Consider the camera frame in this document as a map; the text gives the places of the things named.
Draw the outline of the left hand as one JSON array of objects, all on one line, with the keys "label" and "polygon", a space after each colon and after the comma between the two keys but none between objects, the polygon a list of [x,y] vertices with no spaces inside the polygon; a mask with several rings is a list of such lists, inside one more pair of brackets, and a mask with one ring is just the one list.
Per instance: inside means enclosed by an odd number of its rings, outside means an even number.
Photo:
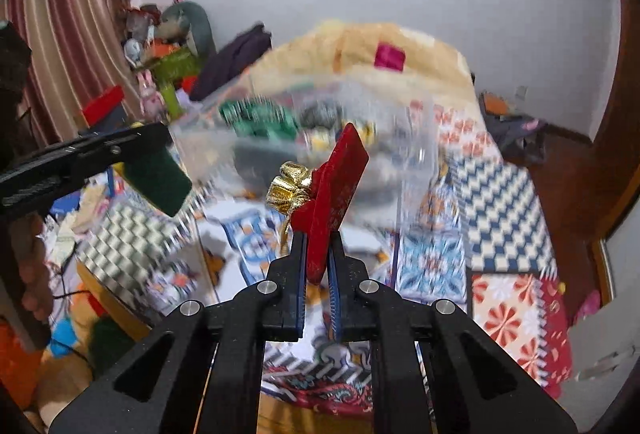
[{"label": "left hand", "polygon": [[53,295],[49,288],[46,245],[41,238],[43,220],[38,213],[30,213],[13,222],[9,231],[18,272],[25,285],[23,307],[45,324],[53,310]]}]

